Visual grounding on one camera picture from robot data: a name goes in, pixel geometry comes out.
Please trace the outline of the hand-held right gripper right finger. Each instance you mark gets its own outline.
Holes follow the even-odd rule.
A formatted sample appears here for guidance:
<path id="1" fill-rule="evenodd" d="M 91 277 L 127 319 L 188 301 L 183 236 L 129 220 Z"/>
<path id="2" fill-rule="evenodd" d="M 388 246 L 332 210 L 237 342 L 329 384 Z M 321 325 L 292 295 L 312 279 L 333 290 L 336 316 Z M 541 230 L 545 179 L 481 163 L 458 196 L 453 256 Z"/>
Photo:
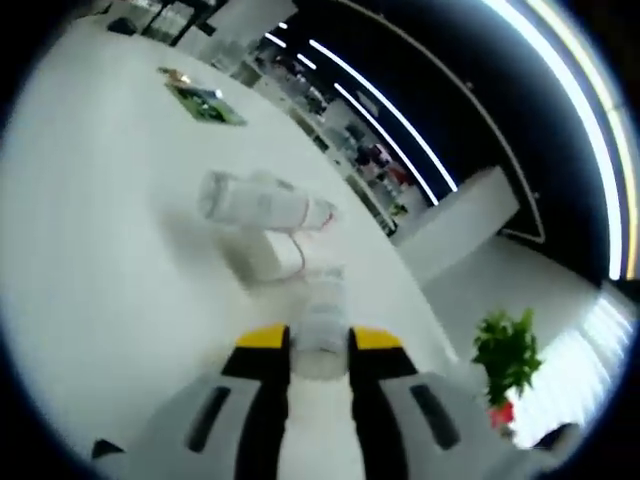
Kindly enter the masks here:
<path id="1" fill-rule="evenodd" d="M 503 443 L 468 391 L 419 371 L 383 329 L 350 329 L 348 366 L 366 478 L 493 477 Z"/>

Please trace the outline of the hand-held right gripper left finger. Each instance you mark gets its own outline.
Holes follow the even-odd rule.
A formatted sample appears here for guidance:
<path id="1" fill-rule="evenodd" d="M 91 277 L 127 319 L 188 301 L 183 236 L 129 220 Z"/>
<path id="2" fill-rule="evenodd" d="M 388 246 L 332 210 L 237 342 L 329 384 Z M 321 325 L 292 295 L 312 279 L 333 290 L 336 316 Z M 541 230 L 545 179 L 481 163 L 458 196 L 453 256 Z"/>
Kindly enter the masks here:
<path id="1" fill-rule="evenodd" d="M 149 479 L 274 479 L 289 413 L 290 332 L 242 334 L 221 370 L 162 405 L 144 430 Z"/>

